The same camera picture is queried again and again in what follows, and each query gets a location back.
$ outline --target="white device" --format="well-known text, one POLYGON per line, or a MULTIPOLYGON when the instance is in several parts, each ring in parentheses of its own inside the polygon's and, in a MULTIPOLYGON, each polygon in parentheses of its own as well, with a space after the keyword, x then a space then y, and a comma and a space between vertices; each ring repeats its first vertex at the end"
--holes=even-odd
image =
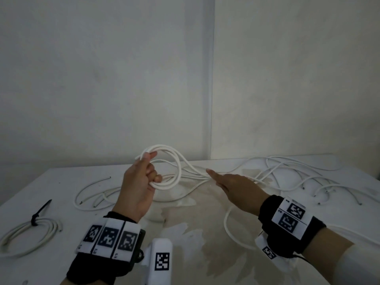
POLYGON ((284 258, 275 254, 268 246, 268 234, 264 231, 255 239, 257 247, 273 262, 273 264, 284 273, 294 270, 297 265, 297 258, 284 258))
POLYGON ((145 285, 170 285, 173 244, 168 238, 155 238, 144 251, 140 265, 147 267, 145 285))

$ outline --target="white sleeve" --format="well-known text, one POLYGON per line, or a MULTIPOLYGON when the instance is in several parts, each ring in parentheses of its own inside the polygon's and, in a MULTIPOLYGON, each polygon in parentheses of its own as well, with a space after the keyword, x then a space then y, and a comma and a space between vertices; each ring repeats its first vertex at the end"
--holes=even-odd
POLYGON ((342 255, 334 272, 334 285, 380 285, 380 251, 353 245, 342 255))

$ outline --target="left hand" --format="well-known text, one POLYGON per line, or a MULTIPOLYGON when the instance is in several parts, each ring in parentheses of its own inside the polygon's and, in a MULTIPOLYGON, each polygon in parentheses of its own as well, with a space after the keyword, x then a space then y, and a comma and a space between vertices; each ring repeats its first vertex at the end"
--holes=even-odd
POLYGON ((141 160, 128 168, 124 173, 120 195, 112 211, 122 214, 139 222, 149 210, 153 201, 155 189, 149 182, 161 182, 150 160, 157 156, 157 152, 144 153, 141 160))

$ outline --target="black cable tie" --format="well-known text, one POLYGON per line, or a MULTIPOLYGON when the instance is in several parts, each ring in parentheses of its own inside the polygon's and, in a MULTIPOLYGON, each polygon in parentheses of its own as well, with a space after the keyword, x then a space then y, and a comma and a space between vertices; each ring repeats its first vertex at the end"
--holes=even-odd
POLYGON ((33 214, 33 215, 32 215, 32 217, 31 217, 31 221, 30 221, 32 226, 37 226, 37 225, 38 225, 38 224, 36 223, 36 218, 40 216, 40 215, 39 215, 40 212, 41 212, 41 211, 42 211, 47 205, 50 204, 51 200, 52 200, 52 199, 50 199, 49 201, 47 201, 47 202, 45 203, 45 205, 42 206, 42 207, 40 208, 40 210, 37 211, 36 214, 33 214))

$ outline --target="table surface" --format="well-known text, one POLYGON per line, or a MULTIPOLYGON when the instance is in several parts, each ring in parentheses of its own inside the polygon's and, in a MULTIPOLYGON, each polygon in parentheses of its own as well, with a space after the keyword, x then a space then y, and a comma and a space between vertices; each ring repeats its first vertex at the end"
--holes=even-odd
MULTIPOLYGON (((330 154, 296 156, 295 158, 323 167, 339 167, 339 160, 330 154)), ((244 159, 193 161, 193 165, 209 167, 216 171, 229 171, 244 159)), ((45 246, 21 258, 0 260, 0 283, 21 285, 28 280, 28 285, 59 284, 73 260, 74 250, 89 225, 110 209, 100 211, 79 211, 73 206, 74 195, 86 185, 111 176, 89 187, 79 199, 94 191, 119 186, 123 173, 130 165, 72 167, 49 169, 31 182, 22 191, 0 207, 0 235, 16 225, 30 220, 47 200, 52 199, 45 217, 59 219, 63 231, 57 233, 45 246)), ((166 163, 155 164, 159 173, 174 172, 175 168, 166 163)), ((255 174, 265 168, 263 160, 251 160, 236 171, 236 174, 255 174)), ((380 182, 359 169, 343 166, 336 171, 321 171, 321 174, 341 184, 370 192, 380 196, 380 182)), ((284 169, 276 171, 280 186, 291 188, 299 182, 297 174, 284 169)), ((271 176, 267 179, 276 186, 271 176)), ((165 192, 178 196, 188 190, 194 181, 186 181, 178 187, 165 192)), ((325 223, 347 227, 360 232, 374 240, 380 241, 378 216, 380 206, 372 199, 356 193, 363 202, 359 206, 344 190, 337 189, 331 194, 326 205, 316 205, 316 199, 322 200, 324 194, 313 198, 318 187, 314 181, 301 188, 288 192, 287 195, 301 202, 325 223)), ((265 189, 270 194, 278 191, 265 189)), ((281 273, 260 251, 247 250, 234 243, 223 228, 223 219, 231 203, 214 182, 207 182, 187 197, 175 201, 154 202, 148 214, 158 216, 165 222, 152 222, 143 218, 140 223, 147 231, 142 248, 156 237, 167 237, 174 244, 172 284, 327 284, 322 276, 300 260, 291 274, 281 273)), ((254 244, 260 232, 257 217, 235 209, 228 220, 230 231, 242 242, 254 244)), ((35 227, 19 236, 11 249, 20 249, 28 242, 35 242, 41 237, 43 228, 35 227)), ((353 235, 342 233, 356 243, 362 240, 353 235)), ((142 270, 136 265, 128 275, 118 278, 116 284, 140 284, 142 270)))

